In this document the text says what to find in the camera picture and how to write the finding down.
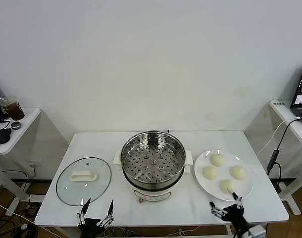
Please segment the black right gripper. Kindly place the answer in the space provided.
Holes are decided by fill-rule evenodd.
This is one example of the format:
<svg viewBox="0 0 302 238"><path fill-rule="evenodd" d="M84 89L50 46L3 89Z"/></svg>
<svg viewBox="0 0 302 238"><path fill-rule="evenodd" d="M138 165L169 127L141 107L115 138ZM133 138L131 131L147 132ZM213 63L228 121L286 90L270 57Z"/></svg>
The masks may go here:
<svg viewBox="0 0 302 238"><path fill-rule="evenodd" d="M214 202L209 202L211 213L223 221L230 222L234 226L236 232L245 233L249 230L250 225L244 218L243 198L239 197L234 191L231 192L229 190L229 192L236 201L236 204L220 209L215 206Z"/></svg>

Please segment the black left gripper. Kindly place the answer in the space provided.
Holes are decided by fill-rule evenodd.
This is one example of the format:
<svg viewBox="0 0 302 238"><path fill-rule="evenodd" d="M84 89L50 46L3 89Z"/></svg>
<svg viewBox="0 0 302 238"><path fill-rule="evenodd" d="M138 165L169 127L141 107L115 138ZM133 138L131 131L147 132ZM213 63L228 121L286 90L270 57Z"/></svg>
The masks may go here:
<svg viewBox="0 0 302 238"><path fill-rule="evenodd" d="M90 205L91 199L83 205L80 212L77 213L79 222L78 228L81 232L80 238L95 238L96 236L103 233L103 229L107 229L114 221L113 216L113 204L114 200L111 201L107 215L103 219L85 218L85 214Z"/></svg>

